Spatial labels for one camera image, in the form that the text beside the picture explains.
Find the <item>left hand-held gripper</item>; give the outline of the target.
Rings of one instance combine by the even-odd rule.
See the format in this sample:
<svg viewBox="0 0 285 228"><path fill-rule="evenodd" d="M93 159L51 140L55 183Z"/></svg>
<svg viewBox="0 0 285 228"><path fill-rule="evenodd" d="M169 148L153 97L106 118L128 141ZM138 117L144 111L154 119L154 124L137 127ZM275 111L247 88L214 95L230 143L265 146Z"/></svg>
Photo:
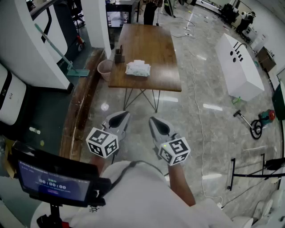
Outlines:
<svg viewBox="0 0 285 228"><path fill-rule="evenodd" d="M119 150L119 143L126 135L130 121L129 111L119 111L106 117L102 128L93 127L86 138L91 153L108 158Z"/></svg>

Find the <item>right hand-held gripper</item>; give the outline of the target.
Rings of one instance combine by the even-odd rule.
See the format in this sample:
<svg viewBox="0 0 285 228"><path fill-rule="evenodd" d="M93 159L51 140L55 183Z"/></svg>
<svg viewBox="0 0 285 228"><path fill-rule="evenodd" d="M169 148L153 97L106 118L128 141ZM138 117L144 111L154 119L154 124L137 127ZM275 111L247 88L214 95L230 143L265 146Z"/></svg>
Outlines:
<svg viewBox="0 0 285 228"><path fill-rule="evenodd" d="M173 125L162 118L150 117L148 123L153 138L169 136L174 133ZM163 159L169 166L173 166L185 161L191 149L185 137L175 135L165 142L155 145L154 151L159 159Z"/></svg>

